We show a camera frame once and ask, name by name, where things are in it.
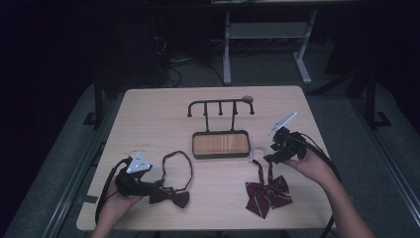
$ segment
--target wooden table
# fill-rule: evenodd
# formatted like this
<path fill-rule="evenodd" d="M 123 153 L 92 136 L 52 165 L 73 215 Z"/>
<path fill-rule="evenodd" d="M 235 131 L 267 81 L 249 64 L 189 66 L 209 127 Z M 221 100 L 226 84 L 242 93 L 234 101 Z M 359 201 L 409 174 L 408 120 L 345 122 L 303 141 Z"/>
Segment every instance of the wooden table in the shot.
<path fill-rule="evenodd" d="M 194 100 L 236 99 L 249 95 L 254 98 L 255 115 L 250 115 L 246 103 L 238 103 L 235 129 L 247 130 L 251 146 L 267 147 L 272 137 L 267 134 L 273 122 L 292 111 L 298 114 L 286 127 L 309 135 L 326 152 L 325 145 L 301 88 L 297 86 L 265 87 L 207 87 L 177 89 L 133 89 L 127 91 L 115 120 L 96 174 L 87 194 L 100 196 L 111 169 L 122 159 L 140 151 L 153 165 L 143 181 L 161 178 L 163 156 L 185 152 L 192 161 L 194 177 L 188 188 L 190 201 L 184 209 L 166 200 L 149 204 L 145 197 L 120 221 L 116 229 L 127 230 L 241 230 L 241 229 L 295 229 L 323 228 L 332 211 L 321 187 L 294 169 L 279 164 L 273 167 L 273 176 L 286 179 L 293 203 L 271 209 L 266 219 L 246 210 L 248 196 L 246 181 L 259 181 L 258 167 L 248 158 L 195 160 L 192 156 L 192 134 L 205 131 L 202 106 L 192 107 L 187 117 L 188 104 Z M 211 131 L 229 130 L 231 107 L 224 106 L 223 116 L 218 105 L 209 104 Z M 263 152 L 256 151 L 255 159 L 264 170 L 268 163 Z M 189 166 L 182 156 L 166 161 L 165 186 L 182 188 L 189 179 Z M 96 204 L 84 202 L 77 219 L 81 230 L 95 227 Z"/>

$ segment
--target person's left hand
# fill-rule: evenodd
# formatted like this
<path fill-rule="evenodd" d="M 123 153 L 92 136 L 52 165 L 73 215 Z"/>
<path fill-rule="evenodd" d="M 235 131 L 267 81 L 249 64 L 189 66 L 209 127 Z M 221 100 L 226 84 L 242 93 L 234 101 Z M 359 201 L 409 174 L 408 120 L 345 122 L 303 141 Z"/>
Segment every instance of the person's left hand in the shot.
<path fill-rule="evenodd" d="M 127 212 L 140 200 L 142 196 L 124 197 L 117 190 L 115 178 L 109 184 L 106 196 L 108 197 L 99 214 L 98 224 L 92 233 L 92 237 L 106 237 L 112 228 L 123 218 Z"/>

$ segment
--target bow tie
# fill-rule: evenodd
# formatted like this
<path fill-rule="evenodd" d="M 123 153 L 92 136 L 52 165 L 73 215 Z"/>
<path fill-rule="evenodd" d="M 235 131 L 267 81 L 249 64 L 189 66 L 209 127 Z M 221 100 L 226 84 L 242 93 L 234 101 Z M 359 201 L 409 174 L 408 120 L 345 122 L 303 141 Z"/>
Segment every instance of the bow tie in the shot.
<path fill-rule="evenodd" d="M 150 195 L 150 204 L 159 203 L 167 199 L 172 200 L 173 204 L 184 208 L 189 201 L 189 192 L 184 191 L 176 193 L 175 191 L 173 191 L 173 189 L 170 191 L 165 191 L 160 188 L 157 188 Z"/>
<path fill-rule="evenodd" d="M 253 161 L 253 163 L 260 167 L 260 182 L 246 182 L 250 198 L 247 209 L 265 219 L 270 207 L 278 208 L 293 201 L 288 195 L 287 182 L 283 176 L 272 179 L 272 164 L 269 164 L 268 184 L 264 185 L 263 168 L 259 162 Z"/>

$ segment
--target wire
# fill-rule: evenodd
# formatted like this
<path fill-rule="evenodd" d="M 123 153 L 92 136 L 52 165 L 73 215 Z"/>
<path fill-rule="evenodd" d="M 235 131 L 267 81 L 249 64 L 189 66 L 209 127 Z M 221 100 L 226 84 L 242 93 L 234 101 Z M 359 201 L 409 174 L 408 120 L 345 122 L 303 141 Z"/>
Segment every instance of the wire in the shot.
<path fill-rule="evenodd" d="M 163 47 L 160 51 L 164 52 L 166 50 L 166 46 L 167 46 L 166 40 L 162 37 L 154 37 L 154 39 L 163 42 Z"/>
<path fill-rule="evenodd" d="M 114 191 L 111 195 L 109 195 L 107 198 L 105 198 L 105 201 L 107 201 L 111 196 L 115 195 L 118 192 L 118 190 Z"/>
<path fill-rule="evenodd" d="M 309 136 L 304 135 L 304 134 L 301 134 L 301 133 L 299 133 L 299 134 L 307 137 L 310 141 L 313 142 L 313 140 Z M 284 137 L 284 139 L 287 139 L 287 140 L 290 140 L 290 141 L 294 141 L 294 142 L 300 143 L 303 146 L 305 146 L 306 148 L 308 148 L 309 150 L 313 151 L 315 154 L 317 154 L 331 168 L 331 170 L 333 171 L 333 173 L 336 176 L 337 180 L 339 182 L 341 182 L 340 174 L 339 174 L 336 166 L 333 164 L 333 162 L 331 162 L 331 159 L 328 158 L 328 156 L 325 155 L 325 153 L 316 145 L 315 142 L 314 142 L 314 144 L 315 144 L 316 147 L 313 146 L 313 145 L 311 145 L 311 144 L 309 144 L 309 143 L 307 143 L 307 142 L 303 142 L 303 141 L 300 141 L 300 140 L 297 140 L 297 139 L 294 139 L 294 138 Z M 333 224 L 334 224 L 334 216 L 331 215 L 331 218 L 328 221 L 328 224 L 325 227 L 324 232 L 321 234 L 320 238 L 327 237 L 328 233 L 331 231 L 331 228 L 333 227 Z"/>
<path fill-rule="evenodd" d="M 209 63 L 201 62 L 201 61 L 193 61 L 193 59 L 192 59 L 189 62 L 179 62 L 179 63 L 176 63 L 174 65 L 203 65 L 203 66 L 206 66 L 206 67 L 210 68 L 211 70 L 213 70 L 216 73 L 219 80 L 222 82 L 222 85 L 225 85 L 224 82 L 223 82 L 223 77 L 220 75 L 219 71 L 217 71 L 217 69 L 214 68 Z"/>
<path fill-rule="evenodd" d="M 99 214 L 101 213 L 102 207 L 106 201 L 105 199 L 105 195 L 108 191 L 108 187 L 109 184 L 112 181 L 112 178 L 114 177 L 115 172 L 117 171 L 118 167 L 120 167 L 121 164 L 125 163 L 126 165 L 130 162 L 130 159 L 124 159 L 122 161 L 120 161 L 112 170 L 111 173 L 109 174 L 109 176 L 107 177 L 104 187 L 102 188 L 102 192 L 101 192 L 101 196 L 99 197 L 99 201 L 98 201 L 98 205 L 96 206 L 96 211 L 95 211 L 95 222 L 98 223 L 99 220 Z"/>
<path fill-rule="evenodd" d="M 181 80 L 182 80 L 181 73 L 178 70 L 176 70 L 174 68 L 171 68 L 171 67 L 169 67 L 167 70 L 174 71 L 178 75 L 178 80 L 175 83 L 173 83 L 174 80 L 168 75 L 168 73 L 166 73 L 167 82 L 171 82 L 172 83 L 172 88 L 178 87 L 178 85 L 181 83 Z"/>
<path fill-rule="evenodd" d="M 225 42 L 223 40 L 213 40 L 212 43 L 218 43 L 218 45 L 211 49 L 211 54 L 215 55 L 224 49 Z"/>

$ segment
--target black bow tie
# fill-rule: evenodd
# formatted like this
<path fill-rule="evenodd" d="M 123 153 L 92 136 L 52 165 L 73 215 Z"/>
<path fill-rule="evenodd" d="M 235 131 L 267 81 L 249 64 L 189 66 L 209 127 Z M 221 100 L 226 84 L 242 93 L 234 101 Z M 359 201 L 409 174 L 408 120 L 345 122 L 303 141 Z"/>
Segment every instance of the black bow tie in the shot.
<path fill-rule="evenodd" d="M 173 204 L 184 208 L 189 201 L 189 192 L 184 191 L 176 193 L 175 191 L 173 191 L 173 189 L 166 191 L 160 188 L 156 188 L 154 192 L 152 192 L 152 194 L 150 195 L 150 198 L 150 204 L 159 203 L 163 200 L 169 199 L 172 200 Z"/>

